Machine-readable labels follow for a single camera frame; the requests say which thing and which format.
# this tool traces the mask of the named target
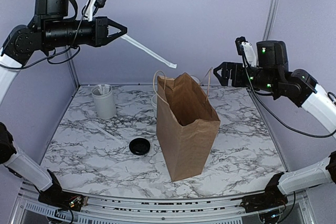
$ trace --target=black cable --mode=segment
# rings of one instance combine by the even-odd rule
[[[65,207],[65,209],[67,209],[67,210],[69,210],[70,211],[70,213],[71,213],[71,222],[69,223],[69,224],[73,224],[73,220],[74,220],[74,213],[72,212],[72,210],[71,210],[71,208],[70,207],[68,207],[68,206],[66,206],[66,205],[62,205],[62,206],[64,206]]]
[[[78,46],[78,49],[77,51],[74,53],[74,55],[72,55],[70,58],[64,60],[64,61],[60,61],[60,62],[52,62],[50,61],[50,59],[47,59],[48,63],[49,64],[52,64],[52,65],[58,65],[58,64],[63,64],[65,62],[68,62],[69,60],[72,60],[78,53],[80,52],[80,46]]]
[[[78,31],[79,31],[80,25],[82,24],[82,21],[83,21],[83,19],[84,19],[85,13],[86,13],[86,11],[87,11],[89,5],[90,5],[90,2],[91,2],[91,0],[89,0],[88,4],[87,4],[86,7],[85,7],[84,14],[82,14],[82,17],[81,17],[81,19],[80,19],[80,21],[79,21],[79,24],[78,24],[78,27],[77,27],[77,30],[76,30],[76,33],[75,33],[75,36],[74,36],[74,38],[73,38],[73,40],[72,40],[71,45],[70,45],[64,52],[66,52],[67,50],[70,50],[70,48],[73,47],[73,45],[74,45],[74,43],[75,43],[75,40],[76,40],[76,38],[77,38],[77,35],[78,35]],[[48,61],[49,64],[52,64],[52,65],[63,64],[63,63],[65,63],[65,62],[68,62],[68,61],[72,60],[72,59],[79,53],[79,51],[80,51],[80,46],[78,46],[78,50],[75,52],[75,54],[74,54],[73,56],[71,56],[70,58],[68,58],[68,59],[66,59],[66,60],[64,60],[64,61],[61,61],[61,62],[52,62],[52,61],[50,61],[50,59],[47,59],[47,61]]]
[[[272,93],[259,93],[258,91],[255,91],[255,93],[261,95],[262,97],[270,97],[273,95]]]
[[[279,117],[277,117],[260,99],[259,99],[259,97],[257,96],[257,94],[256,94],[256,92],[255,92],[255,90],[254,90],[254,88],[253,88],[253,85],[252,85],[252,83],[251,83],[251,80],[250,80],[250,78],[249,78],[249,75],[248,75],[248,72],[247,72],[247,69],[246,69],[246,63],[245,63],[245,58],[244,58],[244,56],[242,56],[242,58],[243,58],[243,64],[244,64],[244,69],[245,69],[245,72],[246,72],[246,76],[247,76],[247,79],[248,79],[248,81],[249,81],[249,84],[250,84],[250,88],[251,88],[251,91],[252,91],[252,93],[253,93],[253,95],[254,95],[254,97],[257,99],[257,101],[265,108],[265,110],[268,112],[268,113],[270,113],[271,114],[271,116],[273,116],[279,123],[281,123],[284,127],[286,127],[287,129],[289,129],[289,130],[291,130],[291,131],[294,131],[294,132],[296,132],[296,133],[299,133],[299,134],[301,134],[301,135],[305,135],[305,136],[309,136],[309,137],[315,137],[315,138],[326,138],[326,137],[330,137],[330,136],[332,136],[332,135],[334,135],[335,133],[336,133],[336,129],[332,132],[332,133],[330,133],[330,134],[328,134],[328,135],[313,135],[313,134],[309,134],[309,133],[306,133],[306,132],[303,132],[303,131],[299,131],[299,130],[296,130],[296,129],[294,129],[294,128],[292,128],[292,127],[290,127],[290,126],[288,126],[286,123],[284,123]]]
[[[336,95],[333,92],[328,92],[328,98],[336,105]]]
[[[38,193],[43,197],[43,199],[45,200],[45,201],[47,201],[47,202],[49,202],[50,203],[50,205],[52,205],[52,206],[54,206],[55,204],[49,199],[49,198],[46,198],[45,197],[45,195],[43,195],[43,194],[41,194],[41,191],[34,185],[34,187],[35,187],[35,189],[38,191]],[[60,206],[62,206],[62,207],[64,207],[65,209],[67,209],[67,210],[69,210],[70,211],[70,213],[71,213],[71,222],[70,222],[70,224],[73,224],[73,220],[74,220],[74,213],[72,212],[72,210],[71,210],[71,208],[69,207],[69,206],[67,206],[67,205],[64,205],[64,204],[57,204],[58,205],[58,207],[60,207]]]
[[[88,9],[88,6],[89,6],[89,4],[90,4],[90,1],[91,1],[91,0],[89,0],[88,4],[87,4],[87,6],[86,6],[85,12],[86,12],[86,10]],[[32,67],[32,66],[34,66],[34,65],[36,65],[36,64],[38,64],[38,63],[40,63],[40,62],[42,62],[42,61],[44,61],[44,60],[47,60],[50,64],[53,64],[53,63],[54,63],[54,64],[61,64],[61,63],[59,63],[59,62],[53,62],[53,63],[51,63],[51,61],[49,61],[49,59],[52,59],[52,58],[54,58],[54,57],[56,57],[56,56],[65,54],[66,52],[68,52],[68,51],[73,47],[73,45],[74,45],[74,43],[75,43],[75,40],[76,40],[76,38],[77,38],[77,35],[78,35],[78,31],[79,31],[80,25],[81,25],[83,19],[84,19],[84,15],[82,15],[82,18],[81,18],[81,20],[80,20],[80,22],[79,22],[79,24],[78,24],[77,31],[76,31],[76,34],[75,34],[75,36],[74,36],[74,38],[73,38],[73,41],[72,41],[71,45],[70,45],[66,50],[64,50],[64,51],[62,51],[62,52],[58,52],[58,53],[55,53],[56,50],[54,50],[54,53],[53,53],[52,55],[46,56],[46,57],[44,57],[44,58],[42,58],[42,59],[39,59],[39,60],[33,62],[32,64],[29,64],[29,65],[26,65],[26,66],[23,66],[23,67],[20,67],[20,68],[8,67],[8,66],[2,65],[2,64],[0,64],[0,67],[5,68],[5,69],[9,69],[9,70],[24,70],[24,69],[28,69],[28,68],[30,68],[30,67]],[[79,50],[78,50],[72,57],[70,57],[69,59],[67,59],[67,61],[73,59],[74,56],[76,56],[76,55],[78,54],[79,51],[80,51],[80,49],[79,49]]]
[[[294,206],[295,206],[295,201],[296,201],[296,193],[294,192],[294,200],[293,200],[293,205],[292,205],[291,209],[289,210],[289,212],[286,214],[286,216],[282,220],[278,221],[278,223],[282,223],[293,212],[293,209],[294,209]]]

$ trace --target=brown paper bag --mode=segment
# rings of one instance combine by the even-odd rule
[[[220,120],[201,87],[184,73],[158,76],[156,134],[172,181],[202,173]]]

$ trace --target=robotic arm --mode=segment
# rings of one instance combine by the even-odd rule
[[[75,14],[68,16],[69,2]],[[0,104],[14,78],[27,68],[33,52],[41,50],[52,59],[64,52],[49,55],[57,47],[77,48],[86,44],[93,47],[105,46],[127,33],[127,28],[108,17],[93,17],[106,0],[88,0],[82,11],[82,19],[76,20],[76,0],[36,0],[35,14],[28,25],[15,27],[0,49]],[[109,26],[120,31],[109,35]],[[15,143],[6,126],[0,123],[0,164],[9,171],[32,182],[40,192],[39,201],[57,207],[80,210],[84,197],[62,190],[56,176],[43,169],[29,158]]]
[[[227,86],[231,80],[233,87],[248,87],[253,94],[263,90],[268,92],[267,95],[273,96],[274,100],[280,96],[288,97],[296,106],[312,114],[330,132],[326,136],[314,137],[336,138],[335,97],[332,93],[326,93],[305,70],[288,70],[286,45],[283,41],[258,42],[258,58],[245,37],[237,38],[236,46],[243,63],[223,62],[215,68],[214,75],[221,85]],[[292,192],[332,182],[336,183],[336,152],[295,172],[276,174],[264,193],[244,197],[241,206],[247,212],[280,206],[283,202],[288,202],[286,195]]]

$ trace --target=white paper cup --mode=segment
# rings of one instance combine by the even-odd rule
[[[152,96],[152,106],[154,111],[154,117],[156,118],[158,107],[158,96],[156,94]]]
[[[99,118],[103,120],[114,117],[117,113],[116,103],[114,101],[113,89],[111,85],[103,84],[108,88],[108,93],[101,94],[99,91],[99,85],[92,88],[91,94],[94,104],[96,106],[96,112]]]

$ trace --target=white cup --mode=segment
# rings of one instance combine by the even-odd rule
[[[104,94],[101,94],[100,88],[105,89]],[[117,108],[116,103],[114,101],[113,89],[111,85],[108,84],[96,85],[92,88],[91,94],[99,118],[107,120],[116,115]]]

